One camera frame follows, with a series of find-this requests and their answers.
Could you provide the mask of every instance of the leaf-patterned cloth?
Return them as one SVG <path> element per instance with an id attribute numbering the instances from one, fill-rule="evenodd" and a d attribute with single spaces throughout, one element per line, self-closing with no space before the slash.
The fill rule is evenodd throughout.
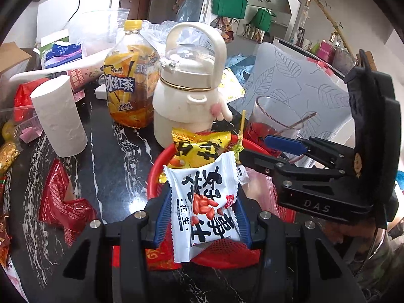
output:
<path id="1" fill-rule="evenodd" d="M 332 140 L 351 119 L 348 93 L 337 86 L 318 65 L 296 59 L 271 43 L 258 49 L 251 76 L 243 86 L 244 98 L 231 102 L 237 111 L 246 110 L 249 118 L 258 96 L 276 98 L 292 108 L 301 118 L 317 112 L 305 122 L 300 135 Z M 310 166 L 304 158 L 299 166 Z"/>

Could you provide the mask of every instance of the green bag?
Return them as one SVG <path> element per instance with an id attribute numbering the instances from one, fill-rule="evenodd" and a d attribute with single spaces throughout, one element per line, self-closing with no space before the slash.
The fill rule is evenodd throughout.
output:
<path id="1" fill-rule="evenodd" d="M 247 0 L 213 0 L 212 13 L 221 17 L 244 19 Z"/>
<path id="2" fill-rule="evenodd" d="M 259 8 L 255 16 L 250 21 L 250 24 L 264 32 L 269 32 L 272 17 L 276 17 L 276 14 L 270 12 L 268 9 Z"/>

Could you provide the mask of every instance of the pink box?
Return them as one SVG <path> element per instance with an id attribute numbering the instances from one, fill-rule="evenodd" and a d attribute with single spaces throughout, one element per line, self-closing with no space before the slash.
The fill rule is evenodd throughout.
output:
<path id="1" fill-rule="evenodd" d="M 318 58 L 324 60 L 325 62 L 328 62 L 328 64 L 331 64 L 334 60 L 334 55 L 335 48 L 330 43 L 322 41 L 320 44 L 320 48 L 317 51 Z"/>

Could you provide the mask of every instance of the transparent lid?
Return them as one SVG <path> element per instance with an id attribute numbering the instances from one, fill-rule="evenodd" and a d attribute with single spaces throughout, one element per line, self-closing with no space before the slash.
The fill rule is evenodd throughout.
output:
<path id="1" fill-rule="evenodd" d="M 211 74 L 215 63 L 213 50 L 194 44 L 181 44 L 169 50 L 166 58 L 173 61 L 170 62 L 170 67 L 175 70 L 194 74 Z"/>

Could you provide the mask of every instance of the toilet paper roll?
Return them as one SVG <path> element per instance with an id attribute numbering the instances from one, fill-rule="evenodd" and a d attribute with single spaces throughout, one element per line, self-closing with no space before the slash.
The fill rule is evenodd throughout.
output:
<path id="1" fill-rule="evenodd" d="M 31 93 L 32 104 L 53 150 L 59 157 L 79 154 L 87 135 L 74 103 L 70 76 L 59 76 Z"/>

